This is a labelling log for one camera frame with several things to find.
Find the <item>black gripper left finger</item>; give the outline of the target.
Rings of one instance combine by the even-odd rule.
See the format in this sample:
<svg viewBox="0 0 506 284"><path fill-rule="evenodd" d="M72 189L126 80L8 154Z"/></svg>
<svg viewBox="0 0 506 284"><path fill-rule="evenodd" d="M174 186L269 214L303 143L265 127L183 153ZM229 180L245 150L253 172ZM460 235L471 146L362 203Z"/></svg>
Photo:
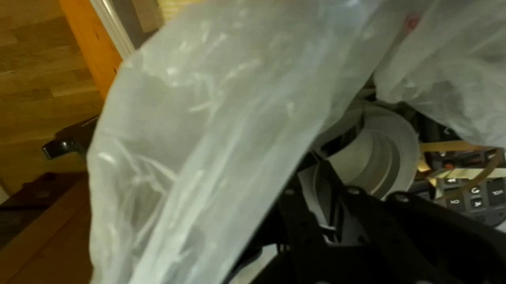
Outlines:
<svg viewBox="0 0 506 284"><path fill-rule="evenodd" d="M256 228L226 276L226 284L368 284L368 249L343 244L343 183L329 161L313 165L313 176L329 187L329 217L318 219L292 180Z"/></svg>

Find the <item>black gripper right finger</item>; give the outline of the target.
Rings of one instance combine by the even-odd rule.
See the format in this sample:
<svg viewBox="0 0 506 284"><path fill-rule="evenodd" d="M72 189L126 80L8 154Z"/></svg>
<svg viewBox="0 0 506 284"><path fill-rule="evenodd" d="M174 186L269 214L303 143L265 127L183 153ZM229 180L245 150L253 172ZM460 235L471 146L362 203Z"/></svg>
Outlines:
<svg viewBox="0 0 506 284"><path fill-rule="evenodd" d="M352 186L341 200L387 284L506 284L498 228L409 192L379 200Z"/></svg>

